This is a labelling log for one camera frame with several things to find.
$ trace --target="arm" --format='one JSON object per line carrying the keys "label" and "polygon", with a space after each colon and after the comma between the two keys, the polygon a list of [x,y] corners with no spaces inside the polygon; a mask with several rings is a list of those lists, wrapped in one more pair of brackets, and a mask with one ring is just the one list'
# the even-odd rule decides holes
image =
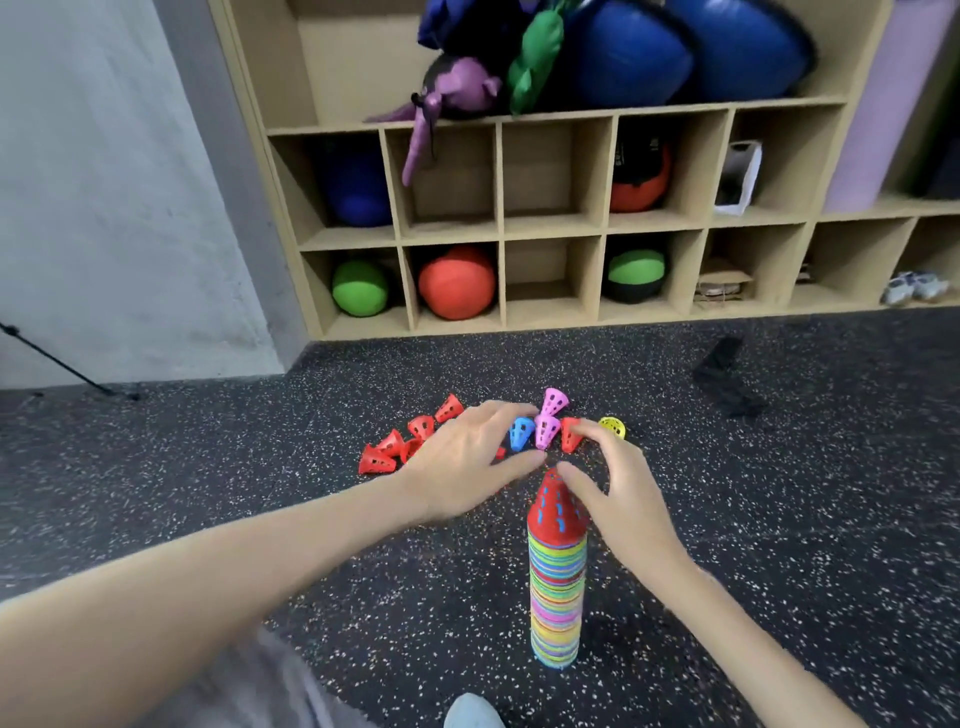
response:
{"label": "arm", "polygon": [[750,619],[687,555],[643,451],[597,423],[575,427],[603,449],[605,496],[569,463],[558,471],[613,555],[686,625],[769,728],[864,726],[833,692]]}
{"label": "arm", "polygon": [[485,402],[441,427],[398,473],[0,605],[4,725],[129,725],[351,555],[407,526],[465,513],[542,464],[543,453],[529,451],[491,465],[513,420],[535,411]]}

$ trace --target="pink cone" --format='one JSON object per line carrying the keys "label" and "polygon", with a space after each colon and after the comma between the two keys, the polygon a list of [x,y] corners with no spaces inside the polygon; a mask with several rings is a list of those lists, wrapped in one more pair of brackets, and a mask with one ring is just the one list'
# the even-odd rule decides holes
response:
{"label": "pink cone", "polygon": [[543,393],[543,407],[540,408],[541,415],[556,417],[564,407],[570,404],[570,399],[559,389],[547,387]]}
{"label": "pink cone", "polygon": [[537,426],[536,440],[534,441],[537,444],[537,449],[549,448],[553,438],[560,432],[560,420],[552,415],[540,414],[534,418],[534,425]]}

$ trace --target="white wall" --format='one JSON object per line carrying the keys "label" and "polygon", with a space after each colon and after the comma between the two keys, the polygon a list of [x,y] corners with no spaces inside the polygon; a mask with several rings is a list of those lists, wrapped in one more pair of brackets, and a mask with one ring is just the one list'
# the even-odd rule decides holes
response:
{"label": "white wall", "polygon": [[[150,0],[0,3],[0,321],[102,381],[282,371]],[[0,335],[0,388],[74,381]]]}

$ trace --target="red medicine ball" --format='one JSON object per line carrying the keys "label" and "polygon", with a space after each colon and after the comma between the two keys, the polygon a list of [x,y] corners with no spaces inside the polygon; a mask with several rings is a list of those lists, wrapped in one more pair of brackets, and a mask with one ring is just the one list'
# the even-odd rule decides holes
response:
{"label": "red medicine ball", "polygon": [[643,212],[666,193],[673,159],[661,124],[642,117],[620,120],[610,212]]}
{"label": "red medicine ball", "polygon": [[441,318],[472,318],[491,304],[496,273],[490,258],[472,245],[455,245],[420,271],[420,295]]}

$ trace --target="white shoe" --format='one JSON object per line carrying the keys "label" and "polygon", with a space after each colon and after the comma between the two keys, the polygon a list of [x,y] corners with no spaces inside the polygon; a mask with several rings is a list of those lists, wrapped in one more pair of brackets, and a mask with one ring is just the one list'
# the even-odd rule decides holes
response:
{"label": "white shoe", "polygon": [[444,728],[504,728],[493,705],[479,695],[465,692],[453,701]]}
{"label": "white shoe", "polygon": [[941,280],[936,273],[917,273],[913,277],[913,297],[932,303],[943,298],[950,289],[948,280]]}
{"label": "white shoe", "polygon": [[880,302],[884,305],[904,305],[913,298],[916,285],[912,273],[901,273],[887,283]]}

